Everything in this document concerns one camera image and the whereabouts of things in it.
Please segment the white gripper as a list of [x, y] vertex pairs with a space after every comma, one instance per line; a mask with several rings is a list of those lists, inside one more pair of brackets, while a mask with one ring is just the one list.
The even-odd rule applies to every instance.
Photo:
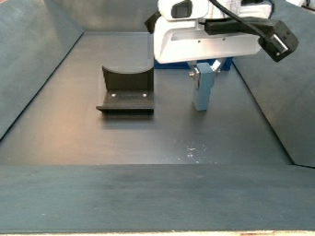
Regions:
[[249, 24], [264, 23], [272, 15], [266, 0], [157, 0], [152, 21], [154, 60], [160, 64], [188, 62], [194, 89], [200, 79], [196, 60], [216, 59], [210, 69], [218, 73], [224, 57], [260, 51], [260, 36], [248, 32], [212, 1]]

